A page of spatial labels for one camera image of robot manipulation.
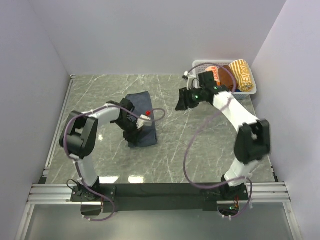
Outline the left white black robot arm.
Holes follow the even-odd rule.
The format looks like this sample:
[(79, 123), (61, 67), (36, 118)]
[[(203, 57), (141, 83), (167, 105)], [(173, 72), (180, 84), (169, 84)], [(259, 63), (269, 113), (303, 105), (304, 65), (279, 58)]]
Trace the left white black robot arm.
[(128, 143), (135, 144), (144, 126), (151, 125), (145, 115), (136, 115), (135, 107), (128, 99), (117, 103), (109, 101), (103, 106), (85, 112), (72, 111), (60, 137), (60, 146), (75, 165), (79, 190), (89, 201), (100, 197), (100, 180), (96, 173), (92, 152), (95, 149), (98, 128), (116, 124)]

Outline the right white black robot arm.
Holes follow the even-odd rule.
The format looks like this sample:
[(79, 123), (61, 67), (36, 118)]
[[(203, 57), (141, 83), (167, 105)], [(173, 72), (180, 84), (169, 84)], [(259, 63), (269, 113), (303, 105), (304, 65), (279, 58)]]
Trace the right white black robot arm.
[(187, 86), (179, 90), (176, 111), (193, 109), (207, 102), (222, 113), (237, 132), (234, 144), (234, 160), (229, 170), (217, 184), (220, 195), (230, 200), (237, 195), (240, 185), (271, 151), (270, 124), (247, 111), (225, 85), (217, 85), (212, 72), (195, 77), (185, 72)]

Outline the dark blue towel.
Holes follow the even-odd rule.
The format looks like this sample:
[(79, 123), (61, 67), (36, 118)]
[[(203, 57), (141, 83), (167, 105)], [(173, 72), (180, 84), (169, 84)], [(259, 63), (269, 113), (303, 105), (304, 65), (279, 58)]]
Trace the dark blue towel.
[(140, 92), (128, 94), (126, 97), (134, 106), (133, 113), (138, 116), (138, 119), (131, 116), (131, 119), (137, 120), (135, 124), (138, 127), (139, 133), (136, 143), (129, 143), (128, 147), (145, 148), (154, 146), (158, 143), (156, 125), (153, 121), (154, 114), (152, 113), (152, 100), (149, 92)]

